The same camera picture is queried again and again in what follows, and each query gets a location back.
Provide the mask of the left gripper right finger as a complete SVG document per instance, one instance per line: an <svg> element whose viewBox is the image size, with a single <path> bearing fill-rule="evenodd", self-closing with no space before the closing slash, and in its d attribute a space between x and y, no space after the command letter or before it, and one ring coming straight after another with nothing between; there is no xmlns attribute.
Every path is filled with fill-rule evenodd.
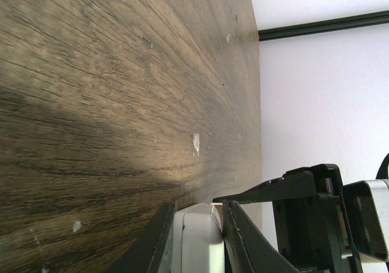
<svg viewBox="0 0 389 273"><path fill-rule="evenodd" d="M222 216L229 272L298 272L266 240L236 201L222 202Z"/></svg>

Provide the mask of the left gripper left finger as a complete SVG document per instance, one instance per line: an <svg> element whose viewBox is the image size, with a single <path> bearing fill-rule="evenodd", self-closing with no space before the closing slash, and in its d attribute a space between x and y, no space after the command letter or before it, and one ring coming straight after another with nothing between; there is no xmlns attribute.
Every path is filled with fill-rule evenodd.
<svg viewBox="0 0 389 273"><path fill-rule="evenodd" d="M177 202L162 204L140 237L110 265L108 272L170 272L176 212Z"/></svg>

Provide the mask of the white battery cover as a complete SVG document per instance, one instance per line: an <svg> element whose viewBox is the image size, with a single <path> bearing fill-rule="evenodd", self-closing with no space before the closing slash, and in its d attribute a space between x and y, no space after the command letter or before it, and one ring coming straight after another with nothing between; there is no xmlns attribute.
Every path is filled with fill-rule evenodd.
<svg viewBox="0 0 389 273"><path fill-rule="evenodd" d="M212 202L211 215L215 219L220 231L223 230L223 215L222 215L222 203Z"/></svg>

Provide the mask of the white remote control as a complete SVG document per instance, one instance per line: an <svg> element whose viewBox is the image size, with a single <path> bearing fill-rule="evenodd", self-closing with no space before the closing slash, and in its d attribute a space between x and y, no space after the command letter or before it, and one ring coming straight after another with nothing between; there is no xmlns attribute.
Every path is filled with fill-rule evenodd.
<svg viewBox="0 0 389 273"><path fill-rule="evenodd" d="M211 204L195 204L174 214L171 272L224 272L224 240Z"/></svg>

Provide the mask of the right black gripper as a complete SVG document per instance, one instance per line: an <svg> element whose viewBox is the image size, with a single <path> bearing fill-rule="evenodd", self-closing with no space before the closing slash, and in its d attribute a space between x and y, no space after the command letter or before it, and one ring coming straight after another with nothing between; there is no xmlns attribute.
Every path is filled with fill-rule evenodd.
<svg viewBox="0 0 389 273"><path fill-rule="evenodd" d="M339 167L319 164L285 172L214 203L272 202L279 253L300 272L352 272Z"/></svg>

